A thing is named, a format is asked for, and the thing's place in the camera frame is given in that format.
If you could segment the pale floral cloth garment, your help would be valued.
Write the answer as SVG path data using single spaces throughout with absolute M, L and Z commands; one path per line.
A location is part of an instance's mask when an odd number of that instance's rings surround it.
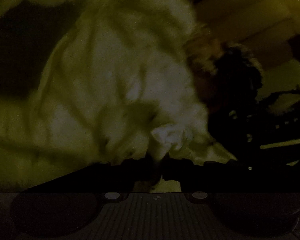
M 0 18 L 23 1 L 72 3 L 78 16 L 38 88 L 24 101 L 0 98 L 0 190 L 147 152 L 197 165 L 233 158 L 209 135 L 186 64 L 196 21 L 187 0 L 0 0 Z

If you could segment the brown patterned fabric pile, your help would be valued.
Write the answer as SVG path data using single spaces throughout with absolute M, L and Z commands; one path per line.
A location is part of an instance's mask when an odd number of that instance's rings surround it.
M 205 23 L 195 25 L 184 49 L 198 92 L 207 92 L 213 79 L 223 74 L 247 81 L 253 89 L 263 86 L 263 69 L 253 52 L 240 43 L 221 42 Z

